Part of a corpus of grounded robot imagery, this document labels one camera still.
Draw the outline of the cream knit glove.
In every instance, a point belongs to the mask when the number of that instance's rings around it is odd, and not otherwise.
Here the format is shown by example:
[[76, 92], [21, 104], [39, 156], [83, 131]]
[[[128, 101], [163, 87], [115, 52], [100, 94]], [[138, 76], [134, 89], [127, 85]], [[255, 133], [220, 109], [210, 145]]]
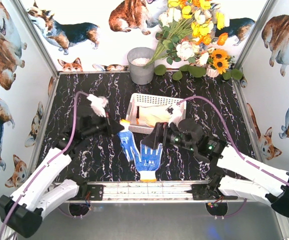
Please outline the cream knit glove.
[[156, 123], [168, 122], [170, 118], [166, 111], [168, 106], [170, 105], [138, 106], [136, 118], [150, 127], [154, 127]]

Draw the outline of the blue dotted white glove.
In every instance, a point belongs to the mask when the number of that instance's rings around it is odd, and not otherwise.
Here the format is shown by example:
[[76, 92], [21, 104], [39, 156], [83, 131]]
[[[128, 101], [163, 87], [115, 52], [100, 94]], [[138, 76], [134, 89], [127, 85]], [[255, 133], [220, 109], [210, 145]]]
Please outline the blue dotted white glove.
[[156, 171], [160, 168], [163, 144], [157, 149], [150, 148], [140, 141], [140, 157], [135, 160], [135, 168], [140, 174], [141, 182], [156, 182]]

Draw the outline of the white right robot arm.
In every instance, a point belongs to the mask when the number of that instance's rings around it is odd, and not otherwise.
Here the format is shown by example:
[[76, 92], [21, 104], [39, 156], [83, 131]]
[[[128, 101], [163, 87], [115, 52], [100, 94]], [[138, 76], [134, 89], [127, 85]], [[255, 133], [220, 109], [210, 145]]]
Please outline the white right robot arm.
[[193, 119], [178, 125], [157, 122], [141, 141], [141, 153], [176, 146], [209, 164], [209, 182], [193, 184], [188, 193], [196, 200], [247, 199], [270, 206], [289, 218], [289, 171], [277, 169], [242, 154], [227, 142], [205, 134]]

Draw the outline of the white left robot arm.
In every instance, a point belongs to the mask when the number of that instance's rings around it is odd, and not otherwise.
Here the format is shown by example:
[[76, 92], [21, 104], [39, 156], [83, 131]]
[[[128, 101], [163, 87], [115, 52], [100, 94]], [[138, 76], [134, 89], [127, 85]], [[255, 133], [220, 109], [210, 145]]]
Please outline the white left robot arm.
[[125, 127], [106, 112], [97, 116], [90, 108], [75, 110], [72, 125], [57, 136], [54, 145], [28, 179], [10, 196], [0, 197], [0, 220], [15, 234], [33, 236], [44, 218], [67, 200], [86, 193], [86, 185], [73, 178], [65, 179], [48, 191], [56, 176], [67, 167], [85, 139], [103, 135], [114, 137]]

